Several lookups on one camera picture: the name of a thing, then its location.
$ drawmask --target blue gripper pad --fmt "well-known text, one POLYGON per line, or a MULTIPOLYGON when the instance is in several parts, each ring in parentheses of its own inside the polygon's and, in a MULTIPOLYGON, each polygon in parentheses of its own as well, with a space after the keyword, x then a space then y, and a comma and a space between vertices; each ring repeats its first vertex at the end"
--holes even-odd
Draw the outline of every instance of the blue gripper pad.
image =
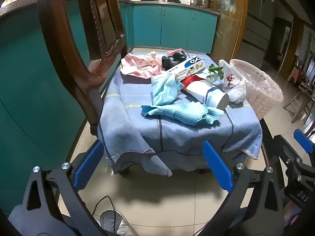
POLYGON ((203 144, 203 154, 221 188, 231 193, 233 189, 232 173, 209 141, 205 141, 203 144))
POLYGON ((303 147, 305 152, 311 154, 314 151, 313 143, 303 134, 302 131, 299 129, 295 130, 293 136, 300 146, 303 147))
POLYGON ((82 190, 86 187, 103 155, 104 145, 100 140, 96 140, 74 173, 73 188, 75 190, 82 190))

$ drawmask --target wooden chair back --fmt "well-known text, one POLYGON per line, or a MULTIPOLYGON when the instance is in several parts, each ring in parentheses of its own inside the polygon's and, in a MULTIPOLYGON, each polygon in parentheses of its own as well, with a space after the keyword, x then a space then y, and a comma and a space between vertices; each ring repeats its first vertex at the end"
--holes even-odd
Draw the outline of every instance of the wooden chair back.
POLYGON ((37 0, 39 20, 55 70, 65 88, 82 107, 91 133, 103 108, 99 87, 119 53, 127 54, 118 0, 78 0, 90 64, 76 47, 66 10, 66 0, 37 0))

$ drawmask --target countertop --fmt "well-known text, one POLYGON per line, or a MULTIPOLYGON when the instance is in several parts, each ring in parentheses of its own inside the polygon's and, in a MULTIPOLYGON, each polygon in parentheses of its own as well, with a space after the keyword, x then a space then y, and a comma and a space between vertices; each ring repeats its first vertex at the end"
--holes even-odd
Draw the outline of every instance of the countertop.
MULTIPOLYGON (((133 4, 157 4, 157 5, 173 5, 173 6, 179 6, 179 7, 185 7, 185 8, 190 8, 194 10, 200 10, 200 11, 205 11, 209 13, 213 13, 216 15, 220 15, 218 12, 213 11, 211 9, 206 9, 202 7, 195 7, 187 4, 182 4, 182 3, 172 3, 172 2, 161 2, 161 1, 131 1, 131 0, 118 0, 120 2, 125 2, 125 3, 133 3, 133 4)), ((37 0, 16 0, 13 1, 12 3, 7 4, 6 6, 3 6, 0 8, 0 18, 7 15, 8 13, 15 11, 17 9, 23 8, 24 6, 28 6, 31 4, 37 3, 37 0)))

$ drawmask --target refrigerator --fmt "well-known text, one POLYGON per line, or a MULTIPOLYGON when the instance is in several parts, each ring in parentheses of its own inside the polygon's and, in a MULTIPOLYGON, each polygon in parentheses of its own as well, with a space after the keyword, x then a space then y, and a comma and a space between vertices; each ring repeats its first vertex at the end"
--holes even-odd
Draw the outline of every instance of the refrigerator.
POLYGON ((248 0, 247 19, 237 59, 261 67, 274 22, 274 0, 248 0))

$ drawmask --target stainless steel pot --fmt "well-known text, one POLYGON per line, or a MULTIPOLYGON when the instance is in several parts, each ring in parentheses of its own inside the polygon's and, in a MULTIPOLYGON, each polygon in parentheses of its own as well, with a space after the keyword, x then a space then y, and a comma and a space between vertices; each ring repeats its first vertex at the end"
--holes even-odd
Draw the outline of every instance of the stainless steel pot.
POLYGON ((203 8, 210 8, 211 0, 199 0, 198 6, 203 7, 203 8))

